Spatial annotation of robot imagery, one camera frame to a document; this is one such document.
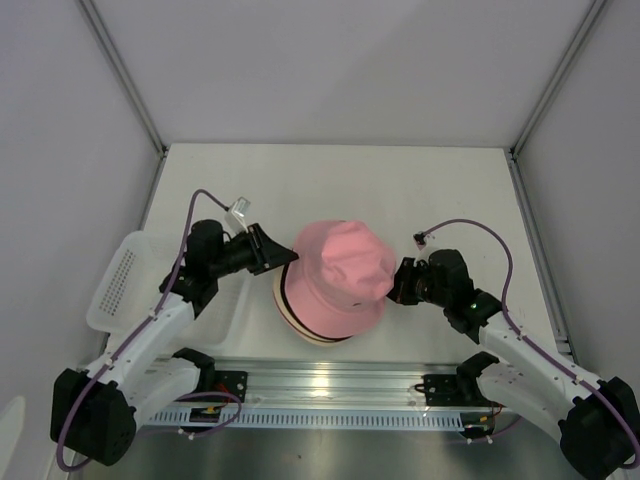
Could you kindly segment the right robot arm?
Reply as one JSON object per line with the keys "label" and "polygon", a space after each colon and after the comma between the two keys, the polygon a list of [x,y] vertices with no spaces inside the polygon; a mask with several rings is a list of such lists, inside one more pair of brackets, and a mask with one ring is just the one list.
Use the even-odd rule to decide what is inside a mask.
{"label": "right robot arm", "polygon": [[604,380],[543,347],[511,317],[503,298],[474,286],[454,249],[402,259],[389,298],[442,309],[450,326],[481,347],[456,379],[457,395],[499,403],[546,433],[586,479],[639,466],[639,406],[632,387]]}

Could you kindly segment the pink cap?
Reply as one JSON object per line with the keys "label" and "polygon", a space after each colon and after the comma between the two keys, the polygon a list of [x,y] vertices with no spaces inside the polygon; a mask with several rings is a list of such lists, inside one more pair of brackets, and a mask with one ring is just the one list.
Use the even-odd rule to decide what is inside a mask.
{"label": "pink cap", "polygon": [[274,285],[285,320],[303,338],[339,343],[374,328],[393,287],[396,256],[361,221],[323,220],[306,225]]}

